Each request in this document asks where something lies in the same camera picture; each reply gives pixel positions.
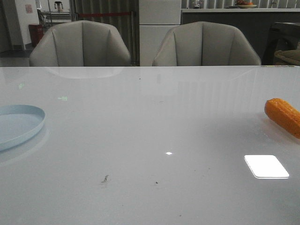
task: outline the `plate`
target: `plate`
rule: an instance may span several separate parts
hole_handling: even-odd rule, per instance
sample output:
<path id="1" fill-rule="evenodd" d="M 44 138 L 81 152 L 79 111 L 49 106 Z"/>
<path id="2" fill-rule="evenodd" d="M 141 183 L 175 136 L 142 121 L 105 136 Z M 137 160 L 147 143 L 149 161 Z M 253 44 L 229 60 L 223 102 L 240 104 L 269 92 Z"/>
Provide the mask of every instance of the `plate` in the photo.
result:
<path id="1" fill-rule="evenodd" d="M 45 122 L 45 112 L 32 105 L 0 107 L 0 151 L 19 145 L 36 135 Z"/>
<path id="2" fill-rule="evenodd" d="M 238 7 L 240 7 L 240 8 L 254 8 L 254 7 L 256 7 L 257 5 L 236 5 L 236 6 L 238 6 Z"/>

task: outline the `chair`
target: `chair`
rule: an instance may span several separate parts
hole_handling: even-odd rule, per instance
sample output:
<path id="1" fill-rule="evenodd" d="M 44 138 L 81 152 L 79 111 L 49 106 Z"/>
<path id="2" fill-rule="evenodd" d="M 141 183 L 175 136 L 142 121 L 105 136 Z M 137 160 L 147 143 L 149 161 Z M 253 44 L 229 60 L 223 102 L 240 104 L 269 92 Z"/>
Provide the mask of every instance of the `chair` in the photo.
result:
<path id="1" fill-rule="evenodd" d="M 117 67 L 130 66 L 130 54 L 114 26 L 76 21 L 51 27 L 29 61 L 33 67 Z"/>
<path id="2" fill-rule="evenodd" d="M 238 28 L 212 22 L 172 28 L 153 61 L 153 66 L 260 64 L 259 56 Z"/>

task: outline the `door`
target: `door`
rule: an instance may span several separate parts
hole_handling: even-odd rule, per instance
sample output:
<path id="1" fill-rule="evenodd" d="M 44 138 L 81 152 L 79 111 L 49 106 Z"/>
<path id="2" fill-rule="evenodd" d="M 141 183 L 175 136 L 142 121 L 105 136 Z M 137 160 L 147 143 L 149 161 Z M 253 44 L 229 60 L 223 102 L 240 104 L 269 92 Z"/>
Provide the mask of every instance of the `door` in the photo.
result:
<path id="1" fill-rule="evenodd" d="M 0 53 L 10 50 L 10 41 L 6 18 L 4 15 L 3 3 L 0 0 Z"/>

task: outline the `red trash can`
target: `red trash can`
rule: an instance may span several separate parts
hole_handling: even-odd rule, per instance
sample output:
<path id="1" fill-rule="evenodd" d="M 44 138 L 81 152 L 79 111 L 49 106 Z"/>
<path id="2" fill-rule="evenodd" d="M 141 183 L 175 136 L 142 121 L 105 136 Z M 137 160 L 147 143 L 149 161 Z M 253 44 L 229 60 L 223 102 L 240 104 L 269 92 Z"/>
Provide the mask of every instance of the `red trash can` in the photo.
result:
<path id="1" fill-rule="evenodd" d="M 42 39 L 44 32 L 43 27 L 40 24 L 29 24 L 29 33 L 31 38 L 32 46 L 35 47 Z"/>

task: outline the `beige chair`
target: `beige chair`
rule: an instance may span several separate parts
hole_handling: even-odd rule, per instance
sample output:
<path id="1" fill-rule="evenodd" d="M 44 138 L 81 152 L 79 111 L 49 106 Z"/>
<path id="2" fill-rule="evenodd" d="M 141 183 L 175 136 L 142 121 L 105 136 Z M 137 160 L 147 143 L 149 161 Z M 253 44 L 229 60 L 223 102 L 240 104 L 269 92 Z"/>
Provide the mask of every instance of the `beige chair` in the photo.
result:
<path id="1" fill-rule="evenodd" d="M 29 61 L 33 67 L 118 67 L 130 66 L 130 54 L 114 26 L 76 21 L 51 27 Z"/>
<path id="2" fill-rule="evenodd" d="M 153 66 L 260 64 L 259 56 L 239 29 L 211 22 L 194 22 L 169 30 L 153 61 Z"/>

